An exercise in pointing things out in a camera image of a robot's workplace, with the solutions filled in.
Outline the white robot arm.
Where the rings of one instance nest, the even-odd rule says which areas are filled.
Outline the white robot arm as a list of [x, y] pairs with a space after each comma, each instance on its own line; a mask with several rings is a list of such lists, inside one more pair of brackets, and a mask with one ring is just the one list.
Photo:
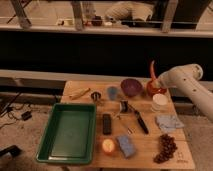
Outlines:
[[213, 93], [199, 83], [203, 69], [198, 64], [176, 66], [157, 78], [162, 88], [176, 86], [213, 122]]

